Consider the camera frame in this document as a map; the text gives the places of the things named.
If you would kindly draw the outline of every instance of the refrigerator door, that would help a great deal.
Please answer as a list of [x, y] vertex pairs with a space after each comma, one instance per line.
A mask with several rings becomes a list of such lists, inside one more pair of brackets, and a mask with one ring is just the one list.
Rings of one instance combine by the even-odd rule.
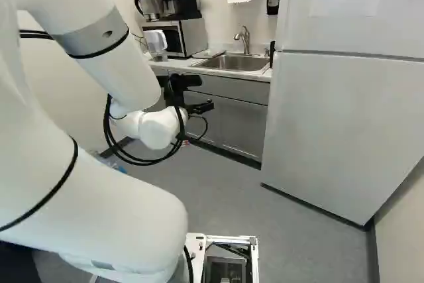
[[424, 58], [423, 18], [424, 0], [280, 0], [276, 50]]
[[424, 64], [277, 52], [262, 179], [364, 225], [424, 155]]

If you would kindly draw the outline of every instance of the cabinet door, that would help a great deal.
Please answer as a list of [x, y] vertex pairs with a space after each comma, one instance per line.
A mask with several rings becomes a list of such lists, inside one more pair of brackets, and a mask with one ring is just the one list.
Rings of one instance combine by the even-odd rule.
[[262, 160], [267, 106], [220, 98], [222, 147], [245, 157]]
[[[206, 94], [190, 91], [184, 92], [185, 104], [188, 105], [205, 103], [210, 98], [215, 102], [215, 97]], [[215, 104], [215, 109], [202, 114], [202, 116], [207, 119], [209, 128], [201, 141], [216, 145], [219, 140], [219, 110], [217, 109], [217, 105]], [[186, 135], [195, 139], [199, 138], [204, 131], [205, 122], [203, 119], [192, 117], [185, 125]]]

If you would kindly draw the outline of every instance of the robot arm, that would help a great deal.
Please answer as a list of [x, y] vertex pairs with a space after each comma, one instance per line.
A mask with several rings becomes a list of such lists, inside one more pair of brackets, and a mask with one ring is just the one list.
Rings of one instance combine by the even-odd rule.
[[[111, 118], [121, 119], [114, 122], [124, 134], [152, 149], [172, 142], [180, 131], [173, 107], [140, 111], [159, 100], [160, 87], [110, 0], [17, 0], [17, 6], [27, 10], [113, 96]], [[187, 113], [180, 111], [185, 124]]]
[[131, 113], [160, 97], [110, 0], [0, 0], [0, 239], [118, 282], [166, 282], [186, 242], [183, 204], [99, 164], [15, 85], [23, 74], [16, 7], [113, 96], [114, 108]]

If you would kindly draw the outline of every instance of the faucet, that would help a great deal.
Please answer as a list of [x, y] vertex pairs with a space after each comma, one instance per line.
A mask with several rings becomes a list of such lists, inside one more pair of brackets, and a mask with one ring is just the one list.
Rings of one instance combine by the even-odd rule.
[[241, 40], [243, 41], [243, 46], [244, 46], [244, 54], [249, 54], [250, 53], [250, 32], [249, 30], [247, 30], [246, 26], [242, 26], [241, 27], [241, 32], [236, 33], [234, 35], [234, 40]]

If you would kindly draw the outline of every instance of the handle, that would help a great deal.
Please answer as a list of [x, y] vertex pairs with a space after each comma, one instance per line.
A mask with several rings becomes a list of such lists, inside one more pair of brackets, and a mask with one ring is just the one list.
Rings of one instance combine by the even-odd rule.
[[144, 13], [140, 9], [140, 0], [134, 0], [134, 4], [137, 10], [139, 11], [139, 13], [141, 13], [141, 15], [144, 16]]
[[276, 42], [271, 41], [270, 43], [270, 68], [274, 64], [274, 52], [276, 51]]

